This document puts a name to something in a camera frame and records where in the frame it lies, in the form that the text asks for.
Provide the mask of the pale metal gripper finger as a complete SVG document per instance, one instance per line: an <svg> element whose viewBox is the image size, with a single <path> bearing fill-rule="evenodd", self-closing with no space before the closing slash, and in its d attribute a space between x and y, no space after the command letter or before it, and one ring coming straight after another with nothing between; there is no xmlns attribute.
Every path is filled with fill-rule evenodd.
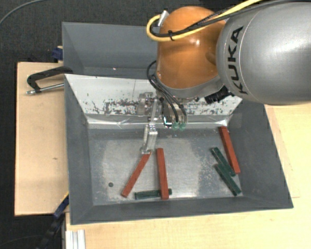
<svg viewBox="0 0 311 249"><path fill-rule="evenodd" d="M144 134L143 134L143 145L140 148L140 152L142 154L145 154L147 152L147 144L148 144L148 132L149 132L149 126L146 124L144 127Z"/></svg>
<svg viewBox="0 0 311 249"><path fill-rule="evenodd" d="M146 141L146 152L151 153L155 150L156 140L158 136L158 131L155 124L149 123L147 125L147 141Z"/></svg>

